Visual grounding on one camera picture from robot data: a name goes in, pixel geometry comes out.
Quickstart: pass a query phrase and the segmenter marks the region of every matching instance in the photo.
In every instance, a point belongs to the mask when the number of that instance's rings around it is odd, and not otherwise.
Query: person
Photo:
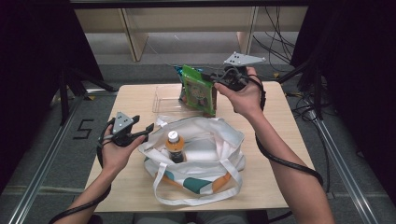
[[[259,81],[254,68],[248,67],[247,73]],[[233,110],[247,119],[253,127],[263,147],[276,157],[303,166],[306,164],[290,149],[277,134],[260,108],[261,90],[249,82],[241,91],[232,91],[226,86],[215,83],[220,94],[226,96]],[[104,167],[99,176],[89,187],[70,205],[70,208],[92,201],[102,195],[117,174],[126,166],[132,151],[142,143],[144,137],[135,139],[126,148],[119,148],[114,144],[105,144],[103,148]],[[276,182],[285,198],[286,203],[294,214],[298,223],[335,223],[326,194],[318,180],[304,172],[290,169],[284,165],[270,161]],[[95,207],[64,217],[56,223],[87,223]],[[198,223],[248,223],[246,213],[239,212],[207,212],[198,213]],[[134,223],[182,223],[185,218],[180,214],[136,214]]]
[[[257,76],[252,67],[247,69],[247,73]],[[261,92],[255,84],[249,82],[241,91],[231,91],[219,83],[215,84],[215,88],[230,100],[235,112],[247,119],[268,152],[285,161],[306,166],[262,113]],[[298,223],[334,223],[326,194],[315,177],[274,161],[270,161],[270,164],[279,189]]]

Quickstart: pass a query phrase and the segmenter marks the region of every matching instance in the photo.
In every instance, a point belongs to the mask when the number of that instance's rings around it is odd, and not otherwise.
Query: cabinet
[[[281,7],[280,30],[298,32],[306,10]],[[76,9],[76,14],[85,33],[125,33],[134,62],[140,60],[149,33],[236,32],[240,52],[249,54],[254,32],[274,31],[268,15],[276,22],[276,7]]]

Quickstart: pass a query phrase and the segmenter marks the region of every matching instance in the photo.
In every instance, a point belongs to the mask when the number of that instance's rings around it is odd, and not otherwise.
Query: wooden table
[[[291,114],[285,95],[277,82],[263,82],[266,90],[264,114],[272,123],[285,142],[311,168],[312,161],[304,145],[296,122]],[[175,98],[179,94],[179,85],[128,85],[122,86],[110,117],[118,111],[132,117],[140,115],[140,121],[132,128],[132,133],[143,131],[150,123],[155,122],[161,113],[154,113],[153,103],[157,88],[168,88]],[[245,210],[288,207],[276,184],[269,161],[257,148],[254,131],[249,123],[239,114],[233,112],[229,100],[218,94],[217,117],[224,118],[236,130],[245,134],[242,151],[247,163],[241,172],[244,184],[238,195],[224,201],[200,206],[170,206],[159,203],[153,193],[154,179],[145,170],[144,156],[135,150],[126,168],[113,182],[108,197],[101,202],[97,212],[156,212],[156,211],[205,211],[205,210]],[[98,160],[95,160],[87,187],[101,171]],[[160,194],[172,199],[194,196],[183,189],[163,183],[159,187]]]

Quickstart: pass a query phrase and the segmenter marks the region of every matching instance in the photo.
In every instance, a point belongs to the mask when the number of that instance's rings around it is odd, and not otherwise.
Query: hand
[[[109,125],[105,131],[105,136],[110,135],[113,125]],[[102,148],[103,154],[103,171],[109,171],[117,175],[128,163],[131,153],[145,140],[146,136],[137,137],[129,146],[118,147],[110,140],[104,141]]]
[[[257,76],[256,70],[253,67],[247,67],[247,73],[249,75]],[[257,77],[251,78],[260,82]],[[219,83],[215,83],[215,88],[220,94],[225,95],[231,101],[233,110],[242,116],[246,117],[257,111],[262,113],[262,110],[260,109],[261,90],[251,81],[241,91],[232,91]]]

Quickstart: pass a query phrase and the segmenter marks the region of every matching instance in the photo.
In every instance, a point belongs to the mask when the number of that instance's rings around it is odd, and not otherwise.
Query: black cable
[[[268,222],[269,223],[276,222],[276,221],[282,220],[284,218],[287,218],[287,217],[289,217],[291,215],[293,215],[293,213],[291,211],[289,211],[289,212],[287,212],[287,213],[285,213],[283,215],[280,215],[278,217],[273,217],[273,218],[269,219]]]
[[[270,19],[270,22],[272,23],[272,25],[273,25],[273,27],[274,27],[274,29],[275,29],[274,36],[273,36],[273,41],[274,41],[274,39],[275,39],[275,34],[277,34],[277,35],[279,36],[280,40],[281,40],[282,48],[283,48],[283,50],[284,50],[284,52],[285,52],[287,58],[289,58],[288,53],[290,54],[290,56],[291,56],[291,53],[289,52],[289,49],[288,49],[287,46],[285,45],[285,42],[288,42],[288,43],[289,43],[289,41],[287,41],[287,40],[282,36],[282,34],[280,33],[280,23],[279,23],[280,7],[276,7],[276,25],[274,24],[274,21],[273,21],[273,19],[271,18],[270,13],[268,12],[267,7],[265,7],[265,11],[266,11],[266,13],[267,13],[267,15],[268,15],[268,18]]]
[[[265,46],[262,42],[260,42],[260,41],[256,38],[255,35],[253,36],[253,38],[257,41],[257,43],[258,43],[263,49],[268,50],[270,53],[274,54],[278,59],[282,60],[284,63],[289,63],[289,62],[287,61],[287,59],[288,59],[287,57],[285,57],[285,56],[283,56],[282,54],[280,54],[279,52],[277,52],[277,51],[275,51],[275,50],[273,50],[273,49],[270,49],[270,48],[268,48],[267,46]]]
[[[272,49],[273,44],[274,44],[274,39],[271,40],[270,49]],[[288,57],[285,57],[285,58],[286,58],[286,60],[287,60],[287,63],[290,63],[290,59],[289,59]],[[272,63],[271,63],[271,54],[268,55],[268,61],[270,62],[271,67],[273,67],[273,66],[272,66]]]
[[[265,106],[265,91],[264,91],[262,82],[261,81],[258,82],[258,81],[256,81],[253,78],[250,78],[249,80],[252,81],[254,84],[256,84],[259,87],[259,89],[261,90],[261,95],[262,96],[261,96],[261,101],[260,101],[260,108],[263,111],[264,110],[264,106]],[[255,137],[256,137],[256,144],[257,144],[260,152],[268,160],[274,161],[274,162],[279,163],[279,164],[284,165],[284,166],[287,166],[287,167],[289,167],[291,169],[295,169],[295,170],[302,171],[302,172],[305,172],[307,174],[310,174],[310,175],[314,176],[318,180],[318,182],[319,182],[319,184],[321,186],[323,186],[323,178],[321,177],[320,173],[318,173],[317,171],[315,171],[315,170],[313,170],[313,169],[311,169],[309,167],[306,167],[306,166],[303,166],[303,165],[300,165],[300,164],[297,164],[297,163],[294,163],[294,162],[291,162],[291,161],[285,161],[285,160],[282,160],[282,159],[272,155],[270,152],[268,152],[264,148],[264,146],[260,142],[259,138],[257,137],[257,134],[255,134]],[[279,221],[279,220],[281,220],[283,218],[286,218],[286,217],[289,217],[291,215],[292,215],[292,212],[289,211],[288,213],[286,213],[284,215],[281,215],[279,217],[274,217],[274,218],[270,219],[269,222],[271,223],[271,222]]]
[[[101,167],[103,167],[102,148],[103,148],[103,146],[105,145],[105,144],[103,144],[103,138],[104,138],[104,136],[105,136],[105,132],[106,132],[107,127],[108,127],[110,124],[114,123],[114,120],[115,120],[115,119],[113,118],[112,120],[110,120],[110,121],[106,124],[106,127],[102,130],[102,133],[101,133],[101,135],[100,135],[100,137],[99,137],[99,140],[98,140],[100,146],[96,148],[96,156],[98,157],[98,160],[99,160],[99,163],[100,163]],[[64,217],[68,217],[68,216],[73,215],[73,214],[75,214],[75,213],[77,213],[77,212],[80,212],[80,211],[82,211],[82,210],[85,210],[85,209],[88,209],[88,208],[90,208],[90,207],[96,206],[97,204],[99,204],[100,202],[102,202],[102,201],[108,196],[108,194],[110,193],[110,191],[111,191],[111,185],[110,185],[110,186],[107,188],[107,190],[106,190],[101,196],[99,196],[97,199],[95,199],[95,200],[93,200],[93,201],[91,201],[91,202],[89,202],[89,203],[85,203],[85,204],[83,204],[83,205],[80,205],[80,206],[78,206],[78,207],[74,207],[74,208],[68,209],[68,210],[66,210],[66,211],[63,211],[62,213],[60,213],[60,214],[56,215],[55,217],[53,217],[53,218],[49,221],[49,224],[55,223],[56,221],[58,221],[58,220],[60,220],[60,219],[62,219],[62,218],[64,218]]]
[[[322,146],[323,146],[323,149],[324,149],[324,156],[325,156],[325,161],[326,161],[326,187],[325,187],[325,190],[326,190],[326,192],[328,193],[328,192],[330,191],[330,160],[329,160],[329,154],[328,154],[328,151],[327,151],[327,148],[326,148],[326,143],[325,143],[325,141],[324,141],[323,135],[321,134],[318,125],[315,123],[316,118],[308,119],[308,118],[305,116],[305,114],[304,114],[305,112],[303,112],[303,113],[300,113],[300,112],[299,112],[300,109],[302,109],[302,108],[307,108],[307,107],[310,108],[311,110],[315,109],[314,103],[313,103],[312,100],[310,99],[311,95],[312,95],[311,93],[306,94],[302,99],[300,99],[300,100],[297,102],[295,108],[292,109],[291,111],[292,111],[293,113],[298,113],[299,116],[302,117],[302,120],[303,120],[303,121],[310,121],[310,122],[315,126],[315,128],[316,128],[316,130],[317,130],[317,134],[318,134],[319,140],[320,140],[320,142],[321,142],[321,144],[322,144]],[[308,102],[308,105],[298,106],[298,104],[299,104],[302,100],[305,100],[305,98],[307,98],[306,101]],[[327,103],[327,104],[322,104],[322,105],[320,105],[320,106],[328,106],[328,105],[331,105],[331,104],[330,104],[330,103]]]
[[[265,33],[268,37],[273,38],[273,37],[270,36],[266,31],[264,31],[264,33]],[[281,39],[274,38],[274,40],[277,41],[277,42],[282,43],[282,40],[281,40]],[[288,46],[290,46],[290,47],[292,47],[292,48],[295,48],[295,45],[292,44],[292,43],[290,43],[289,41],[284,42],[284,44],[286,44],[286,45],[288,45]]]
[[[103,146],[105,146],[105,145],[107,145],[107,144],[109,144],[109,143],[112,143],[112,142],[113,142],[113,141],[110,140],[110,141],[104,143]]]

